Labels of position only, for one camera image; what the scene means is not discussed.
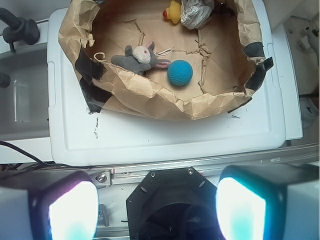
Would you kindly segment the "glowing gripper right finger pad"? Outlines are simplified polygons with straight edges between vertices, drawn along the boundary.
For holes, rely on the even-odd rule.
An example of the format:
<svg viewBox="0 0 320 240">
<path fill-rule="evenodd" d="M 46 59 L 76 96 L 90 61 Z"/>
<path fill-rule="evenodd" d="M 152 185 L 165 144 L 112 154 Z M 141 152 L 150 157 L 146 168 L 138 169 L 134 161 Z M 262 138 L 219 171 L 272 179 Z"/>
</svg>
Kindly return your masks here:
<svg viewBox="0 0 320 240">
<path fill-rule="evenodd" d="M 318 240 L 320 168 L 229 165 L 220 175 L 215 208 L 227 240 Z"/>
</svg>

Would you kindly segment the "glowing gripper left finger pad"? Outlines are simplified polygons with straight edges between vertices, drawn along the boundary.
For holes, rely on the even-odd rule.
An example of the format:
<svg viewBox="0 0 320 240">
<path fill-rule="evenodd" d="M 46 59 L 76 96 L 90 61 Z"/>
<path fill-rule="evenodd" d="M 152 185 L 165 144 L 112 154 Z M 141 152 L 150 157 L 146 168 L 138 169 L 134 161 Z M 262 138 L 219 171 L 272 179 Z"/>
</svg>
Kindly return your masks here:
<svg viewBox="0 0 320 240">
<path fill-rule="evenodd" d="M 2 240 L 91 240 L 98 213 L 98 190 L 83 170 L 0 174 Z"/>
</svg>

